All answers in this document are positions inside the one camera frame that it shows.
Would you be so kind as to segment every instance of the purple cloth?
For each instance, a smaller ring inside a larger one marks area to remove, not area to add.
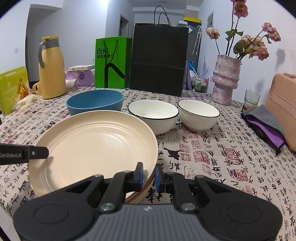
[[[256,118],[252,117],[251,115],[247,115],[247,120],[257,125],[261,128],[261,130],[268,136],[268,138],[274,143],[276,147],[280,147],[284,142],[285,139],[283,138],[283,135],[276,129],[271,128],[268,125],[264,125],[261,122],[259,122]]]

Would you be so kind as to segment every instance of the pink suitcase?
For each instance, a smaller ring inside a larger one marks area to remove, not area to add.
[[[296,151],[296,76],[276,74],[265,106],[283,127],[289,148]]]

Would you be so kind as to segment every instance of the ceramic vase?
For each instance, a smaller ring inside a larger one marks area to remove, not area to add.
[[[213,82],[215,83],[211,100],[222,104],[230,105],[233,89],[237,89],[241,61],[227,55],[218,55],[214,69]]]

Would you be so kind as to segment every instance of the table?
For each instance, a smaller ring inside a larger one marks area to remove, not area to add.
[[[94,87],[72,88],[58,98],[39,98],[29,109],[1,117],[1,142],[36,144],[46,130],[70,117],[65,101],[91,89]],[[179,100],[190,98],[218,108],[221,116],[208,131],[190,131],[177,119],[173,129],[157,136],[158,161],[164,172],[178,172],[186,178],[205,175],[272,202],[280,209],[284,220],[277,240],[296,239],[296,158],[286,146],[278,157],[275,156],[275,152],[241,119],[242,103],[233,101],[230,106],[223,106],[211,101],[209,94],[190,91],[184,91],[181,98],[130,89],[119,91],[125,95],[124,112],[131,102],[140,99],[157,99],[177,105]],[[27,168],[27,164],[0,166],[0,205],[12,217],[21,204],[35,197]],[[169,194],[158,194],[152,185],[141,203],[170,201]]]

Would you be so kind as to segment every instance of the beige plate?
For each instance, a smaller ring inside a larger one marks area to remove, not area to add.
[[[151,187],[154,180],[154,173],[151,175],[151,177],[147,180],[145,185],[143,185],[141,192],[134,192],[132,195],[130,195],[128,198],[126,198],[126,203],[128,204],[137,204],[140,202],[143,197],[147,194],[149,191],[149,188]]]
[[[50,128],[36,146],[49,157],[29,162],[29,180],[37,196],[66,187],[95,174],[111,178],[117,172],[144,165],[144,185],[158,157],[154,133],[132,115],[111,110],[81,113]]]

